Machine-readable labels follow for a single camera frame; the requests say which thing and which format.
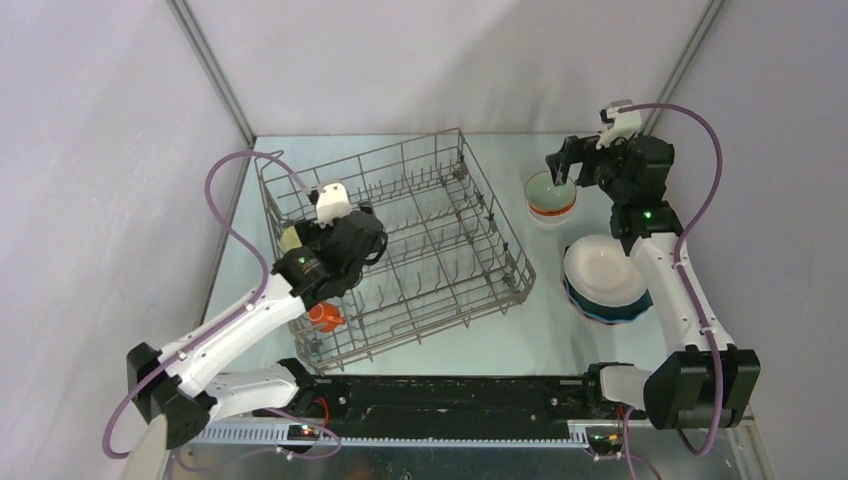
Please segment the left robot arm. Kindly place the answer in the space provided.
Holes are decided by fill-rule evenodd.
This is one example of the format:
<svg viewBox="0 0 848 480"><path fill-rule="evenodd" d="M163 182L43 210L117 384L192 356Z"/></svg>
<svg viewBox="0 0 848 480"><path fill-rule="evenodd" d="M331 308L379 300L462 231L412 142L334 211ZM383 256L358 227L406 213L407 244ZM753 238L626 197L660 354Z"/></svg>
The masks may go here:
<svg viewBox="0 0 848 480"><path fill-rule="evenodd" d="M352 290L384 254L388 234L369 203L316 213L289 227L297 244L273 265L262 262L260 283L211 322L160 349L142 342L128 352L128 400L146 422L164 419L165 449L226 417L266 408L299 417L314 408L316 390L295 361L234 379L224 369L276 328Z"/></svg>

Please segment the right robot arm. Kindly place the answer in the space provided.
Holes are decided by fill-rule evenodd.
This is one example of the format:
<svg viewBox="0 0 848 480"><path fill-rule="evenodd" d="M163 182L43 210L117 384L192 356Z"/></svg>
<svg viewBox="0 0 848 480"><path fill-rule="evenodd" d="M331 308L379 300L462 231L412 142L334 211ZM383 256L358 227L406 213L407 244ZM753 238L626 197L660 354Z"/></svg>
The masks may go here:
<svg viewBox="0 0 848 480"><path fill-rule="evenodd" d="M651 136L566 138L546 162L555 184L578 165L579 187L598 187L612 202L608 234L567 246L563 284L570 302L600 323L626 324L653 310L666 359L652 371L596 364L581 392L585 411L606 418L621 404L644 412L660 430L731 428L743 418L761 364L737 347L696 278L683 226L665 199L671 144Z"/></svg>

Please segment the orange bowl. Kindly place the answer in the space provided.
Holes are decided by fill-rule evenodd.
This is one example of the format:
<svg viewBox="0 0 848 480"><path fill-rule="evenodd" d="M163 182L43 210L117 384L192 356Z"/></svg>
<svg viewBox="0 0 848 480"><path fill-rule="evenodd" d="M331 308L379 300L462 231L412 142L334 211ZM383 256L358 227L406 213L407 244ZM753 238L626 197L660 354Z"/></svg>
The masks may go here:
<svg viewBox="0 0 848 480"><path fill-rule="evenodd" d="M531 203L528 203L527 208L528 208L528 210L531 214L533 214L537 217L555 218L555 217L564 217L564 216L569 215L570 212L574 209L575 205L576 205L576 203L572 202L572 203L570 203L570 204L568 204L568 205L566 205L562 208L546 210L546 209L539 208L539 207L537 207L537 206L535 206Z"/></svg>

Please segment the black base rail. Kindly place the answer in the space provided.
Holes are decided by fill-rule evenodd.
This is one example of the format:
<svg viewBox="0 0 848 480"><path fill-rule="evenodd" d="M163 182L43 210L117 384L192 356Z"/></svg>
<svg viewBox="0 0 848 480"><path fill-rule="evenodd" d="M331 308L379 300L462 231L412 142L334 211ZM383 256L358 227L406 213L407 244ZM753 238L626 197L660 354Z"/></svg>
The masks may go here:
<svg viewBox="0 0 848 480"><path fill-rule="evenodd" d="M588 376L328 375L285 407L362 440L565 441L571 423L622 419Z"/></svg>

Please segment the white ribbed bowl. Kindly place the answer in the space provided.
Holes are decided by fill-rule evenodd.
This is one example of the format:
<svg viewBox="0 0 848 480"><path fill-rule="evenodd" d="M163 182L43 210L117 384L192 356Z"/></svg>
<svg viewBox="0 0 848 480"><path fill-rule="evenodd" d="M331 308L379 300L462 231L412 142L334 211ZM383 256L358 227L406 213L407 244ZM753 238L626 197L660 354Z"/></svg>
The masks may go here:
<svg viewBox="0 0 848 480"><path fill-rule="evenodd" d="M566 225L571 218L569 213L548 216L541 215L533 210L529 210L528 215L537 227L546 230L561 228Z"/></svg>

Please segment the pale green cup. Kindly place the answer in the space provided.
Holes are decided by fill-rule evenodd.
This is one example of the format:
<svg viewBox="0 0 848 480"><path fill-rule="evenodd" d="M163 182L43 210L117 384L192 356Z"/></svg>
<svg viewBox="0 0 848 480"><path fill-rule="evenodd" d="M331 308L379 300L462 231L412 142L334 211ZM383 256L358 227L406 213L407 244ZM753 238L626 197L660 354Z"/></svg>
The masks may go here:
<svg viewBox="0 0 848 480"><path fill-rule="evenodd" d="M524 185L527 203L552 210L576 201L577 187L568 177L564 185L555 185L549 173L539 172L531 176Z"/></svg>

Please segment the white plate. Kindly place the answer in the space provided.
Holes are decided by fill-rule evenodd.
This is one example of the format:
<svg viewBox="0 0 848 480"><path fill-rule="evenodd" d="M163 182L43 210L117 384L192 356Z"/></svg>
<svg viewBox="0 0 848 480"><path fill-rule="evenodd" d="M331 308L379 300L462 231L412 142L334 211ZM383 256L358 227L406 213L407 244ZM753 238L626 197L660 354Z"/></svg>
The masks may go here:
<svg viewBox="0 0 848 480"><path fill-rule="evenodd" d="M566 247L563 278L570 296L584 310L651 305L641 274L610 235L584 236Z"/></svg>

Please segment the small orange cup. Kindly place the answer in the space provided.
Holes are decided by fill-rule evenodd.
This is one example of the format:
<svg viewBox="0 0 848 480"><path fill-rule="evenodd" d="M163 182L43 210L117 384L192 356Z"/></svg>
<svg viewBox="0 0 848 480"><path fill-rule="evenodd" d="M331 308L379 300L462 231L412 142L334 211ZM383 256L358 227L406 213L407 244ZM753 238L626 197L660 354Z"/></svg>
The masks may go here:
<svg viewBox="0 0 848 480"><path fill-rule="evenodd" d="M347 323L341 310L329 302L321 302L315 305L307 312L307 318L313 327L321 333L332 333Z"/></svg>

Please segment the grey wire dish rack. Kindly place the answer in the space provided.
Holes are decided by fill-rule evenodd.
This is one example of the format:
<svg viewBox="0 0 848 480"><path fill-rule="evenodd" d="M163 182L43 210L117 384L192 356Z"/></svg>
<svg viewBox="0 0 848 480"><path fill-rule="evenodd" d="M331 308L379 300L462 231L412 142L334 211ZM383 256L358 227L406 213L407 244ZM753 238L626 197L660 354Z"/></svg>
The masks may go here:
<svg viewBox="0 0 848 480"><path fill-rule="evenodd" d="M465 135L265 137L256 166L270 234L314 210L287 176L338 180L369 203L388 247L336 306L343 323L298 318L273 342L329 373L524 375L536 370L521 328L535 272Z"/></svg>

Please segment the yellow mug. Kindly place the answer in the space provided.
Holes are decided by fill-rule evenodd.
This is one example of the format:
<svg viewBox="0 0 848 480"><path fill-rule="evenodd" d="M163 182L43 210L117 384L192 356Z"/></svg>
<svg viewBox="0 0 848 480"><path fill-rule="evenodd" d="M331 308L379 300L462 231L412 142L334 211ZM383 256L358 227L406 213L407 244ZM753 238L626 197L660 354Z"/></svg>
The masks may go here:
<svg viewBox="0 0 848 480"><path fill-rule="evenodd" d="M283 253L287 253L293 249L303 246L297 228L295 226L286 227L279 238L279 246Z"/></svg>

